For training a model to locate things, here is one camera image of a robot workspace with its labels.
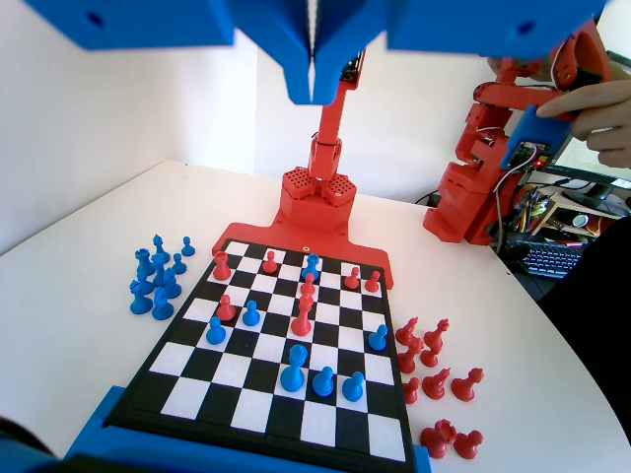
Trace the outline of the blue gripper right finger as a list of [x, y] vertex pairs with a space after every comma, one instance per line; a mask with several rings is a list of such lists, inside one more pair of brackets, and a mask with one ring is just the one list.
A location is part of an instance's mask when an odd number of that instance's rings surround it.
[[314, 103], [334, 101], [341, 70], [386, 33], [394, 50], [537, 59], [586, 21], [603, 1], [319, 1]]

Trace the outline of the person's hand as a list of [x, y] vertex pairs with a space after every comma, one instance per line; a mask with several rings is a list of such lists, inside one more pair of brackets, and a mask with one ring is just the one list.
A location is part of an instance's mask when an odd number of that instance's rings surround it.
[[630, 168], [630, 75], [589, 85], [547, 102], [541, 118], [577, 111], [573, 136], [598, 152], [598, 160], [618, 169]]

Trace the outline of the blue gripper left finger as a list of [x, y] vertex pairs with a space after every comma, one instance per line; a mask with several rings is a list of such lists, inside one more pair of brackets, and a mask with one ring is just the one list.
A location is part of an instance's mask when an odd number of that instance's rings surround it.
[[312, 102], [305, 1], [41, 0], [28, 5], [87, 50], [227, 46], [239, 30], [282, 67], [292, 102]]

